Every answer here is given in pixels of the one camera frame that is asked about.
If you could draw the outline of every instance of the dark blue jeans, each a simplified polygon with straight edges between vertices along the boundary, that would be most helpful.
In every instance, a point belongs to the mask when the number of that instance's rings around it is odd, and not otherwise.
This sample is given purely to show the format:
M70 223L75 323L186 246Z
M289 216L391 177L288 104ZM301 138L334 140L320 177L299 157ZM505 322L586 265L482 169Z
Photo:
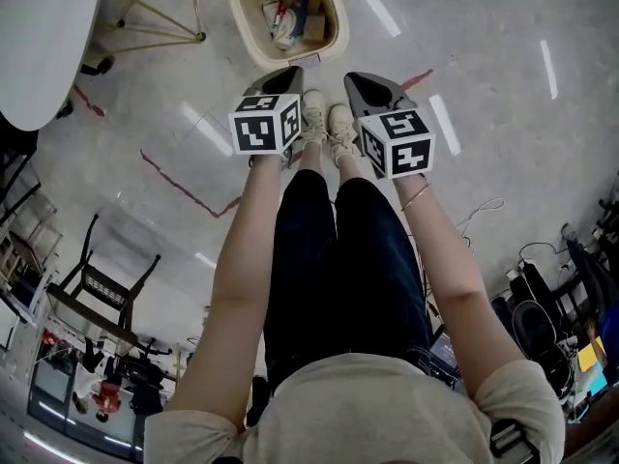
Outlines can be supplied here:
M337 354L406 360L429 373L429 322L415 252L383 194L365 179L339 189L301 170L275 231L264 325L269 385Z

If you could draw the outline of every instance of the beige plastic bin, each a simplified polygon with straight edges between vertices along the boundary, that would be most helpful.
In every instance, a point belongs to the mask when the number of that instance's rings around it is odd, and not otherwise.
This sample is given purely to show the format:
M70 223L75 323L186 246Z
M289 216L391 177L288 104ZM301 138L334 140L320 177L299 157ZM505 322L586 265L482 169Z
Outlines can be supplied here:
M307 44L299 40L299 44L288 51L282 51L273 44L262 14L262 1L230 0L230 6L251 58L264 71L275 71L295 64L310 67L336 58L346 50L348 18L342 0L321 0L329 21L329 36L325 43Z

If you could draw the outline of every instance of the cube with fiducial markers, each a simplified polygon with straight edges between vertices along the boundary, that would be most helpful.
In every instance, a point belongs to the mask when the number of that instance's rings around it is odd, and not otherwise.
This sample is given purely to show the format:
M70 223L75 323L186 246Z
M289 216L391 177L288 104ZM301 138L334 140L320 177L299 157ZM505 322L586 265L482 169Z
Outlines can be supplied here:
M301 133L299 95L239 97L228 114L238 155L281 154Z
M436 134L422 108L396 110L357 120L364 154L389 179L429 172Z

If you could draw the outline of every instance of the white sneaker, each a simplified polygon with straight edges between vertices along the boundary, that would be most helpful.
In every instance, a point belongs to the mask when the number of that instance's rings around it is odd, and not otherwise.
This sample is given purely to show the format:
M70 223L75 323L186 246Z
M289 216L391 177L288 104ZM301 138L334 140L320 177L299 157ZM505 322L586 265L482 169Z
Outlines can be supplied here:
M307 90L303 94L303 118L307 124L301 133L304 147L308 143L317 143L322 146L327 138L326 116L325 97L317 89Z
M357 132L352 128L355 118L350 107L343 103L335 104L329 112L329 136L331 138L331 158L338 166L342 155L354 155L353 141Z

